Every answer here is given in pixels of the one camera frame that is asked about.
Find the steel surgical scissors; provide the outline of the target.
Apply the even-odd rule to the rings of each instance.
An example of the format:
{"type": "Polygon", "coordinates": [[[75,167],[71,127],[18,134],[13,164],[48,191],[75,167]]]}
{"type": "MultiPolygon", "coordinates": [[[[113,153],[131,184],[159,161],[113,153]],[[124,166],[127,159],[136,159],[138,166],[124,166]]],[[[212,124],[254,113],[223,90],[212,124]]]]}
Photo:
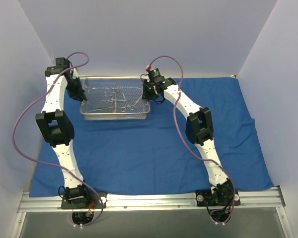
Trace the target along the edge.
{"type": "Polygon", "coordinates": [[[101,100],[103,105],[112,105],[113,104],[113,94],[112,92],[104,91],[104,99],[101,100]]]}

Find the steel mesh instrument tray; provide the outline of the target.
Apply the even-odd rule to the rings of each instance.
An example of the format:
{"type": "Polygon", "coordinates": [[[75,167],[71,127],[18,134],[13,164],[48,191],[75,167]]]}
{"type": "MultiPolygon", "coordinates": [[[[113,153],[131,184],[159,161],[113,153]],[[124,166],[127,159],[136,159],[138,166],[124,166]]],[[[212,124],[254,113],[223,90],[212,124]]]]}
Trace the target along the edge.
{"type": "Polygon", "coordinates": [[[146,119],[150,103],[142,98],[143,83],[139,77],[89,76],[82,87],[86,101],[80,106],[85,120],[146,119]]]}

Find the steel hemostat clamp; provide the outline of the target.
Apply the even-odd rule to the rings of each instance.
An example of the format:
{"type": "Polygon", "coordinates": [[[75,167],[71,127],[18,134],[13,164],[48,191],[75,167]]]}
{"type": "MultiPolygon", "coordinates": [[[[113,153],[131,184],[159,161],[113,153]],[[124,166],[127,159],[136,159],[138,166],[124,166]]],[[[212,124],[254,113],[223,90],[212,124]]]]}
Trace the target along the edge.
{"type": "Polygon", "coordinates": [[[122,92],[122,96],[123,96],[122,101],[124,102],[124,105],[121,107],[121,112],[125,113],[127,111],[127,109],[133,111],[134,110],[134,105],[130,105],[128,103],[129,100],[127,100],[124,92],[122,92]]]}

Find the blue surgical drape cloth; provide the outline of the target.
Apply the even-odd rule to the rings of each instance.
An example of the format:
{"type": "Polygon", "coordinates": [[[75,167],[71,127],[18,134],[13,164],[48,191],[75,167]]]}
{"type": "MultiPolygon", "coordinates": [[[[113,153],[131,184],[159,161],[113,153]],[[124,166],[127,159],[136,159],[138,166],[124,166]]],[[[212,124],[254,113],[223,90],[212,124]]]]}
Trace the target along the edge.
{"type": "MultiPolygon", "coordinates": [[[[215,148],[238,190],[273,183],[239,82],[234,78],[186,78],[181,89],[211,110],[215,148]]],[[[80,173],[96,191],[123,195],[181,194],[209,189],[204,163],[185,136],[186,119],[170,102],[152,104],[146,119],[84,120],[79,102],[65,96],[74,125],[80,173]]]]}

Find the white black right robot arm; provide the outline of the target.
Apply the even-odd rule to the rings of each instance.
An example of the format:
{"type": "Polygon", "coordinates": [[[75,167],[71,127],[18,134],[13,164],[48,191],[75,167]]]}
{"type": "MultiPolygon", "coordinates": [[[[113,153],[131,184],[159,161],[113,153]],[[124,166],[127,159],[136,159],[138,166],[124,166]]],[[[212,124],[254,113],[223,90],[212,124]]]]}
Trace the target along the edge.
{"type": "Polygon", "coordinates": [[[234,199],[234,186],[229,176],[223,171],[216,152],[214,127],[209,108],[203,108],[192,101],[172,78],[165,78],[158,68],[147,66],[148,79],[143,80],[143,99],[155,100],[162,96],[174,105],[174,112],[179,111],[186,119],[185,135],[200,153],[206,167],[211,186],[211,200],[218,205],[234,199]]]}

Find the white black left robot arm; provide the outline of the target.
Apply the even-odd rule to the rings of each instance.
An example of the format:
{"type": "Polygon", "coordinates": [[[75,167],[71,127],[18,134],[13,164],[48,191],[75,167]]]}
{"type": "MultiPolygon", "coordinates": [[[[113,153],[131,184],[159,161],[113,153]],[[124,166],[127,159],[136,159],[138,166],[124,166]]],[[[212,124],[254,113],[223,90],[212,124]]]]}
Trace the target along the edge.
{"type": "Polygon", "coordinates": [[[84,208],[90,203],[90,195],[81,175],[73,150],[75,137],[74,126],[64,111],[64,97],[67,92],[73,100],[86,101],[77,71],[70,69],[72,63],[67,58],[57,58],[56,65],[45,70],[47,95],[41,113],[36,114],[35,120],[42,136],[55,152],[64,177],[65,202],[74,203],[84,208]]]}

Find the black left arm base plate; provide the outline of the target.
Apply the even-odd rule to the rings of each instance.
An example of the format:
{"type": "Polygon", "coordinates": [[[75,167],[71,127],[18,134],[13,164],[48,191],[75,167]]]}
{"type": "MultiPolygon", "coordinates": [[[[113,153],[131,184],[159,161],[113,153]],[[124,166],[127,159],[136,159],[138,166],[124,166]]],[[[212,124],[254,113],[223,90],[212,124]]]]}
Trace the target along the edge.
{"type": "Polygon", "coordinates": [[[77,209],[101,209],[106,207],[106,192],[99,192],[99,197],[94,193],[90,192],[87,198],[78,198],[71,201],[62,199],[61,209],[63,210],[77,210],[77,209]]]}

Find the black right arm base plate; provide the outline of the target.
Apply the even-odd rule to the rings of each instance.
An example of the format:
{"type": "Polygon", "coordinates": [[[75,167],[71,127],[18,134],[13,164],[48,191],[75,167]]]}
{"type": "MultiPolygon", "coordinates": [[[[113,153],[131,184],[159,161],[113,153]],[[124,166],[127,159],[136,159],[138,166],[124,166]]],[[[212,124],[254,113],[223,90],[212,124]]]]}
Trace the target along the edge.
{"type": "Polygon", "coordinates": [[[225,207],[232,204],[233,192],[230,190],[196,190],[196,204],[199,207],[215,206],[225,207]]]}

